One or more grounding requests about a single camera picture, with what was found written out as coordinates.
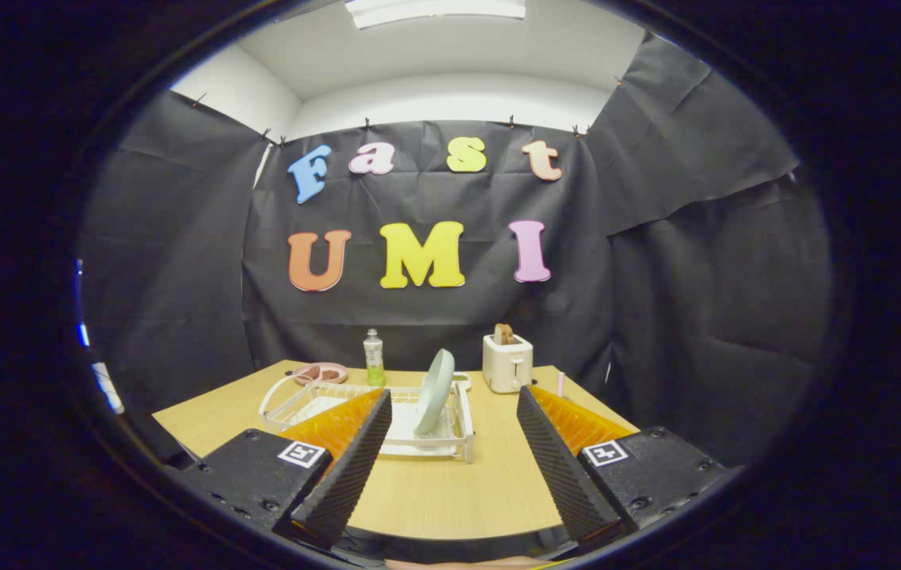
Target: white wall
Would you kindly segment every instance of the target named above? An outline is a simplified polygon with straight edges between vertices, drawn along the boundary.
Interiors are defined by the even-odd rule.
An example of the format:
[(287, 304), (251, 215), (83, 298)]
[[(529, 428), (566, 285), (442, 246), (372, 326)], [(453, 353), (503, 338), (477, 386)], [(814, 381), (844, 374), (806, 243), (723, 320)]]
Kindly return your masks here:
[(230, 46), (172, 90), (232, 116), (268, 137), (296, 140), (317, 133), (405, 120), (495, 120), (581, 131), (602, 111), (609, 91), (538, 77), (492, 73), (415, 75), (367, 83), (300, 101), (283, 81)]
[(232, 116), (258, 133), (270, 127), (268, 137), (276, 142), (291, 129), (302, 103), (237, 44), (205, 60), (170, 88), (193, 100), (207, 93), (202, 105)]
[(403, 120), (495, 120), (581, 132), (610, 91), (538, 77), (487, 73), (416, 75), (350, 87), (303, 101), (285, 137)]

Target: dish soap bottle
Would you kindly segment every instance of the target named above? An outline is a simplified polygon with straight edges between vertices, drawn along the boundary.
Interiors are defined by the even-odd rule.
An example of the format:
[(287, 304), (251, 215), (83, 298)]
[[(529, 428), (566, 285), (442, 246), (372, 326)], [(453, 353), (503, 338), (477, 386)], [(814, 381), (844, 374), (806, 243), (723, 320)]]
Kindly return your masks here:
[(363, 340), (363, 349), (367, 351), (367, 383), (370, 386), (386, 386), (384, 378), (384, 340), (377, 336), (377, 329), (367, 331), (367, 339)]

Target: black fabric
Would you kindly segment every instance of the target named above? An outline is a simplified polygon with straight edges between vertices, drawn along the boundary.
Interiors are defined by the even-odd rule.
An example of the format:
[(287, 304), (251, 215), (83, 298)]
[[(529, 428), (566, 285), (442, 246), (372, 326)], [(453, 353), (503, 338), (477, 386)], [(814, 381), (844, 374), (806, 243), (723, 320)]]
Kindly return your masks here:
[(798, 166), (776, 127), (729, 80), (647, 36), (588, 133), (609, 234)]
[(831, 260), (815, 193), (788, 177), (610, 237), (614, 409), (729, 465), (764, 450), (812, 382)]
[[(479, 173), (453, 173), (447, 142), (475, 136), (488, 163)], [(559, 151), (561, 180), (543, 181), (520, 147), (545, 140)], [(354, 174), (360, 145), (397, 149), (387, 174)], [(288, 166), (328, 144), (324, 190), (295, 202)], [(424, 371), (440, 348), (459, 371), (482, 365), (481, 336), (497, 322), (536, 346), (536, 365), (554, 364), (577, 378), (603, 378), (609, 357), (609, 242), (598, 228), (598, 185), (591, 155), (573, 133), (497, 123), (396, 123), (327, 133), (273, 149), (254, 191), (244, 248), (244, 319), (255, 365), (284, 358), (364, 366), (363, 340), (375, 327), (390, 369)], [(538, 220), (549, 281), (519, 283), (517, 246), (508, 224)], [(428, 283), (384, 289), (386, 239), (379, 228), (406, 223), (420, 242), (437, 222), (465, 227), (460, 264), (465, 285)], [(310, 269), (327, 263), (329, 230), (349, 230), (344, 272), (332, 289), (308, 292), (288, 279), (289, 235), (316, 232)]]
[(614, 380), (599, 397), (726, 465), (750, 461), (823, 345), (831, 260), (812, 185), (745, 95), (656, 36), (587, 147), (614, 275)]
[(104, 165), (81, 238), (93, 350), (157, 451), (179, 447), (152, 412), (253, 371), (240, 259), (266, 142), (165, 93)]
[[(452, 173), (447, 142), (488, 159)], [(520, 147), (559, 151), (540, 180)], [(397, 149), (387, 174), (348, 170), (360, 145)], [(509, 322), (638, 425), (665, 425), (726, 465), (755, 457), (808, 387), (831, 260), (819, 202), (775, 127), (732, 84), (649, 36), (587, 137), (482, 122), (392, 123), (268, 152), (257, 133), (167, 93), (105, 167), (82, 239), (85, 321), (132, 418), (291, 358), (362, 366), (375, 327), (390, 369), (439, 348), (478, 369)], [(295, 202), (288, 166), (320, 144), (324, 190)], [(508, 223), (542, 221), (552, 278), (519, 283)], [(384, 289), (386, 239), (458, 221), (465, 285)], [(338, 284), (296, 289), (295, 232), (349, 230)]]

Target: toaster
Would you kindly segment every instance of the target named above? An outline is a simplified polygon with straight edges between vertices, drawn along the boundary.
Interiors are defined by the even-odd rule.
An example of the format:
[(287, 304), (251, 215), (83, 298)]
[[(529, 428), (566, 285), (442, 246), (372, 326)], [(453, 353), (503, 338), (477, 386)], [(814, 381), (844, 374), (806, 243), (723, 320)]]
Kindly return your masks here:
[(482, 338), (482, 376), (497, 393), (520, 392), (531, 385), (531, 343), (513, 336), (513, 344), (498, 345), (492, 335)]

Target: table surface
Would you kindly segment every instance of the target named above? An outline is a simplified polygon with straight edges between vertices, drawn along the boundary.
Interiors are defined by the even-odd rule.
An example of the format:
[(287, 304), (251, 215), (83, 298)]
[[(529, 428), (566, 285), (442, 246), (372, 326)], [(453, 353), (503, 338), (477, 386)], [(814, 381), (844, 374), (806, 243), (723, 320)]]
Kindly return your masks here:
[[(169, 433), (205, 457), (249, 428), (261, 428), (257, 409), (274, 383), (303, 365), (284, 360), (229, 385), (154, 413)], [(531, 376), (555, 392), (555, 366), (538, 366)], [(524, 534), (562, 524), (542, 474), (517, 423), (517, 393), (494, 393), (482, 372), (468, 372), (468, 400), (475, 430), (475, 462), (454, 458), (381, 455), (352, 512), (349, 526), (397, 537), (469, 540)], [(388, 370), (388, 386), (421, 386), (425, 372)], [(349, 368), (346, 383), (367, 383), (367, 372)], [(269, 410), (301, 386), (287, 380), (271, 397)], [(563, 394), (618, 425), (639, 431), (582, 387), (566, 379)]]

